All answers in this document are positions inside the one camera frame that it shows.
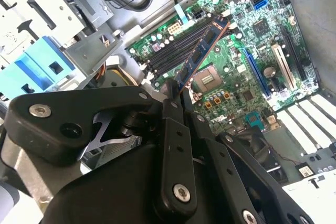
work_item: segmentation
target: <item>black bracket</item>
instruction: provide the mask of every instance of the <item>black bracket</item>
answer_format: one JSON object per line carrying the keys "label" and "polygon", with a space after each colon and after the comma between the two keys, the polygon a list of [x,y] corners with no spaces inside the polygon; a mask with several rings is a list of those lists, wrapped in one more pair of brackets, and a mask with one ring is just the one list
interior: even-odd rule
{"label": "black bracket", "polygon": [[[5,128],[23,149],[54,165],[70,165],[92,140],[97,113],[114,110],[128,116],[131,111],[148,110],[152,103],[151,96],[137,86],[22,95],[10,103]],[[36,104],[50,109],[50,115],[33,115],[29,108]]]}

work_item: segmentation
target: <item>metal plate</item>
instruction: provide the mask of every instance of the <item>metal plate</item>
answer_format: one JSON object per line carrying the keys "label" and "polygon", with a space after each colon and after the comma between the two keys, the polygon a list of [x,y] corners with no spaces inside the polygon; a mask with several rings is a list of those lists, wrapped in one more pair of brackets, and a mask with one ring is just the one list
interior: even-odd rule
{"label": "metal plate", "polygon": [[100,27],[113,16],[111,5],[104,0],[73,0],[84,12],[95,28]]}
{"label": "metal plate", "polygon": [[[32,20],[30,28],[37,36],[50,36],[60,46],[69,41],[84,28],[81,21],[64,0],[35,0],[52,22],[55,23],[56,27],[53,30],[47,26],[47,23],[39,14],[27,4],[28,0],[3,1],[9,7],[12,7],[16,3],[13,8],[8,10],[4,7],[0,7],[0,26],[2,28],[0,37],[6,38],[4,45],[5,50],[2,52],[2,56],[8,61],[15,60],[16,56],[20,55],[27,46],[30,46],[30,40],[32,39],[30,34],[25,30],[19,34],[16,28],[24,21]],[[19,48],[19,50],[12,55],[12,51],[17,48]]]}

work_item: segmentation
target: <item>blue drive bracket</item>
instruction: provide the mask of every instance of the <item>blue drive bracket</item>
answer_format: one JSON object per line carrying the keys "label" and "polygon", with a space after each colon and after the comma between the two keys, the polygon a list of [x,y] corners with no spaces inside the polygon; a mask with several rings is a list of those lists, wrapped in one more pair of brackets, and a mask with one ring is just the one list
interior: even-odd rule
{"label": "blue drive bracket", "polygon": [[42,37],[0,71],[0,92],[9,99],[50,89],[75,69],[48,38]]}
{"label": "blue drive bracket", "polygon": [[203,60],[208,56],[213,47],[219,41],[223,33],[227,30],[229,25],[230,22],[222,16],[216,16],[210,23],[196,47],[175,77],[180,93],[200,67]]}

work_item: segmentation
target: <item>expansion slot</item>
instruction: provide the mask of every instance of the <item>expansion slot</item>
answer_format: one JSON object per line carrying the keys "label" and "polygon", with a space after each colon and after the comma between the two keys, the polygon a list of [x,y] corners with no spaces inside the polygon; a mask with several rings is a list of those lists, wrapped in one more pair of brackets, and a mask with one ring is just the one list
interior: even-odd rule
{"label": "expansion slot", "polygon": [[259,82],[259,85],[262,89],[262,92],[264,93],[264,95],[268,98],[271,96],[271,92],[266,84],[266,81],[264,80],[258,66],[257,63],[255,61],[255,59],[253,58],[253,55],[251,55],[245,48],[242,48],[241,50],[243,50],[243,52],[246,55],[246,58],[248,60],[248,63],[250,64],[253,73],[255,74],[257,81]]}
{"label": "expansion slot", "polygon": [[229,25],[230,22],[226,18],[216,16],[208,26],[186,63],[182,66],[181,71],[175,77],[180,92],[183,91],[185,85],[222,37]]}
{"label": "expansion slot", "polygon": [[305,71],[304,71],[304,69],[302,67],[301,58],[296,53],[293,41],[290,38],[290,34],[289,34],[289,32],[285,28],[282,28],[281,32],[282,32],[283,40],[285,41],[285,44],[286,44],[286,46],[288,48],[289,54],[291,56],[293,56],[293,58],[294,58],[295,65],[296,65],[296,67],[298,69],[298,73],[300,75],[300,78],[301,78],[302,81],[304,81],[304,80],[307,79],[307,75],[306,75],[306,73],[305,73]]}
{"label": "expansion slot", "polygon": [[295,90],[297,88],[296,80],[294,79],[294,76],[289,69],[289,66],[288,66],[287,60],[285,58],[285,55],[282,51],[282,48],[280,47],[279,44],[274,44],[272,46],[272,51],[273,51],[274,56],[275,56],[275,58],[278,62],[281,73],[286,80],[286,84],[287,84],[288,88],[291,89],[291,90]]}

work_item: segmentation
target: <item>white pci slot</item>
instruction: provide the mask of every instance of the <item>white pci slot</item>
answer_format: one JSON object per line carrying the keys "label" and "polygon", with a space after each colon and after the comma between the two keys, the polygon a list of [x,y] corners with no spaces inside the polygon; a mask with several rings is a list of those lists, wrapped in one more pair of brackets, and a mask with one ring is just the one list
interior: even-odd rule
{"label": "white pci slot", "polygon": [[275,55],[275,58],[278,62],[278,65],[280,67],[282,75],[284,76],[284,78],[286,80],[286,84],[287,84],[288,88],[290,90],[297,89],[296,80],[294,79],[294,76],[289,69],[289,66],[288,66],[287,60],[285,58],[285,55],[282,51],[282,48],[280,47],[279,44],[274,44],[272,46],[272,51],[273,51],[273,53]]}

